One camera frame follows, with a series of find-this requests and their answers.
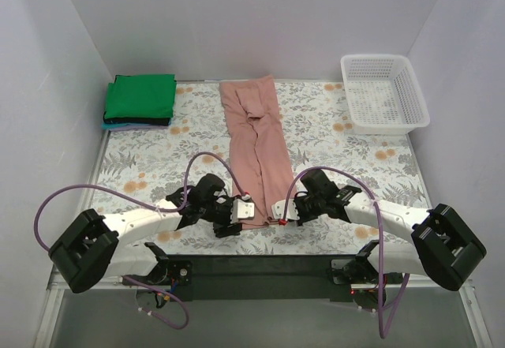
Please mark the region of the pink t shirt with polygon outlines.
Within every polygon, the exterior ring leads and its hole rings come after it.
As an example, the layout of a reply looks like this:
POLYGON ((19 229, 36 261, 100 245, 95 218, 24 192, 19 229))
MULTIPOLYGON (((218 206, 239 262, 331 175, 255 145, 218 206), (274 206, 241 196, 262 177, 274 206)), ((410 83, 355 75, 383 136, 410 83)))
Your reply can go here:
POLYGON ((294 179, 282 131, 273 77, 219 85, 230 134, 230 166, 238 180, 233 192, 247 192, 255 204, 245 229, 276 224, 271 206, 283 200, 294 179))

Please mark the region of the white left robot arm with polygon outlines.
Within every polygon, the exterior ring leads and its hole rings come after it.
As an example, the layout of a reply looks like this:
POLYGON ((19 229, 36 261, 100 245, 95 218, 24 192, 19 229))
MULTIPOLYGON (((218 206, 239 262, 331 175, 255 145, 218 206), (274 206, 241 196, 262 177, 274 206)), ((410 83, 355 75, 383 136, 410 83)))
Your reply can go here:
POLYGON ((192 226, 212 223, 219 238, 238 234, 254 216, 248 193, 229 196, 224 182, 206 174, 196 185, 181 187, 153 208, 136 208, 100 215, 91 208, 81 212, 50 247, 49 257, 72 292, 90 290, 102 279, 127 275, 151 286, 183 283, 181 264, 148 238, 192 226))

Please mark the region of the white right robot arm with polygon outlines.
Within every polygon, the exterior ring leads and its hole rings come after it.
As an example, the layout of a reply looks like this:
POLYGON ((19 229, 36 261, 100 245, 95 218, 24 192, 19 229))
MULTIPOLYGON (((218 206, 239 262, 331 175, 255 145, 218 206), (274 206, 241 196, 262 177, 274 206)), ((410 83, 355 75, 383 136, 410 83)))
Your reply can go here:
POLYGON ((298 225, 327 215, 404 240, 402 245, 367 244, 355 256, 356 262, 349 264, 348 277, 374 283, 385 273, 409 273, 457 291, 487 254, 475 233, 446 204, 426 209, 374 200, 363 185, 339 188, 321 167, 307 170, 301 183, 305 193, 294 198, 298 225))

